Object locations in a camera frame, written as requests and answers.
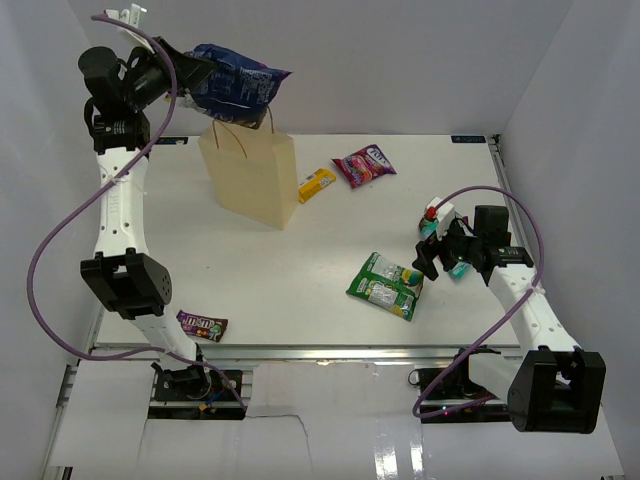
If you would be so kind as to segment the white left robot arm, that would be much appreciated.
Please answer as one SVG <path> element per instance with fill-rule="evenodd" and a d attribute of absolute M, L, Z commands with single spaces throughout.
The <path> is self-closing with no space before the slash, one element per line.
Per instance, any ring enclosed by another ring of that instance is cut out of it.
<path fill-rule="evenodd" d="M 94 256 L 80 266 L 83 280 L 103 307 L 118 314 L 161 349 L 165 370 L 180 370 L 177 387 L 199 399 L 211 374 L 190 361 L 197 345 L 179 326 L 169 304 L 172 282 L 166 267 L 148 252 L 143 220 L 144 182 L 151 147 L 145 108 L 171 88 L 195 90 L 215 70 L 209 60 L 180 53 L 162 42 L 167 57 L 136 47 L 122 60 L 107 47 L 92 47 L 78 60 L 90 98 L 85 122 L 93 139 L 100 184 L 100 232 Z"/>

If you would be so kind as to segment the green candy bag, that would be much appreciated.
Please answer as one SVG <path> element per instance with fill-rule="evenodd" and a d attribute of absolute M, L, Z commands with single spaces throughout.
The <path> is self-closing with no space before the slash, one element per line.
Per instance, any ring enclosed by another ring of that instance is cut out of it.
<path fill-rule="evenodd" d="M 346 294 L 382 308 L 403 320 L 413 319 L 424 274 L 373 252 L 351 281 Z"/>

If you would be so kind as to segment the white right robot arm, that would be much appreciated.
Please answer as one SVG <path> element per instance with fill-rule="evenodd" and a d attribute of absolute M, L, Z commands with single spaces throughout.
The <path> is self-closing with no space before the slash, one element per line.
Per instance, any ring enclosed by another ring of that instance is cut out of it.
<path fill-rule="evenodd" d="M 578 371 L 585 360 L 540 288 L 541 263 L 485 242 L 504 206 L 447 196 L 493 191 L 487 148 L 442 136 L 380 143 L 394 173 L 334 183 L 282 230 L 208 201 L 186 208 L 171 268 L 177 303 L 228 318 L 238 345 L 467 345 L 508 315 L 526 358 L 519 396 L 542 405 L 550 394 L 533 388 L 546 360 Z"/>

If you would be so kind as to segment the brown m&m's packet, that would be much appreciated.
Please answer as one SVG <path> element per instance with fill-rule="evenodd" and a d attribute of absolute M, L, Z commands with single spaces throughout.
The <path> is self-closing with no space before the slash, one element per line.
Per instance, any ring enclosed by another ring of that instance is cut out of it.
<path fill-rule="evenodd" d="M 228 327 L 228 320 L 206 317 L 180 310 L 177 320 L 182 330 L 189 336 L 203 338 L 218 343 Z"/>

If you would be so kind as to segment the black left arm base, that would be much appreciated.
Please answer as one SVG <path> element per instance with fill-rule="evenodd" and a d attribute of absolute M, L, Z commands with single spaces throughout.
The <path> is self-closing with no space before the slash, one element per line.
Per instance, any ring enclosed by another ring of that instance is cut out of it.
<path fill-rule="evenodd" d="M 162 407 L 196 407 L 200 412 L 216 407 L 220 402 L 233 402 L 242 393 L 243 372 L 224 370 L 225 381 L 219 373 L 189 366 L 180 372 L 164 371 L 157 362 L 151 399 Z"/>

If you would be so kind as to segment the pink purple gummy bag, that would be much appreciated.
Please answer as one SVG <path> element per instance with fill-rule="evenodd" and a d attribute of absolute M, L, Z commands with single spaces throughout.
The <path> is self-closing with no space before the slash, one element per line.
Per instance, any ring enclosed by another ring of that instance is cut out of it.
<path fill-rule="evenodd" d="M 387 156 L 377 144 L 361 148 L 340 159 L 333 159 L 352 189 L 363 186 L 381 176 L 396 174 Z"/>

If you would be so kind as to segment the yellow snack bar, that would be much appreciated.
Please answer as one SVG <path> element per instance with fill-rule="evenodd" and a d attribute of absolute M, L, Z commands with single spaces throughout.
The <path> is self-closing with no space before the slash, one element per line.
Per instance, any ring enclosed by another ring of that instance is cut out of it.
<path fill-rule="evenodd" d="M 301 204 L 306 203 L 317 193 L 335 182 L 336 175 L 328 169 L 319 168 L 306 177 L 298 188 L 298 199 Z"/>

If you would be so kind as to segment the teal candy bag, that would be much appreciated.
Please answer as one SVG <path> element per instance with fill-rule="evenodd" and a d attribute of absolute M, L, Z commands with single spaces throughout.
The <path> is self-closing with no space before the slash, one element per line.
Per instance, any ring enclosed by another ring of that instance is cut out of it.
<path fill-rule="evenodd" d="M 456 215 L 449 224 L 445 234 L 439 238 L 436 224 L 431 223 L 423 228 L 422 239 L 416 244 L 416 259 L 412 262 L 430 281 L 439 277 L 435 260 L 438 259 L 444 272 L 464 270 L 466 261 L 466 241 L 473 237 L 473 231 L 465 217 Z"/>

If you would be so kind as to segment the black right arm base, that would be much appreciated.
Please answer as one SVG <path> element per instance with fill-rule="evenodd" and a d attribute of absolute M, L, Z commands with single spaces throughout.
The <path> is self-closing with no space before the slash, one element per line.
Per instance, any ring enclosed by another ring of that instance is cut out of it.
<path fill-rule="evenodd" d="M 486 346 L 478 348 L 422 401 L 421 415 L 435 413 L 428 418 L 419 418 L 423 425 L 511 422 L 505 402 L 483 385 L 474 383 L 469 377 L 469 361 L 480 355 L 501 357 L 513 370 L 516 370 L 522 361 L 521 355 L 506 349 L 496 350 Z"/>

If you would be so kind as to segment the dark blue candy bag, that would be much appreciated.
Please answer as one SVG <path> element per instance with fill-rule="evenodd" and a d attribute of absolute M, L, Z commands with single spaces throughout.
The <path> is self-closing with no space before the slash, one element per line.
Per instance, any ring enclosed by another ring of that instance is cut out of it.
<path fill-rule="evenodd" d="M 290 71 L 270 68 L 215 44 L 200 44 L 188 55 L 214 61 L 216 71 L 191 91 L 195 110 L 215 120 L 258 129 Z"/>

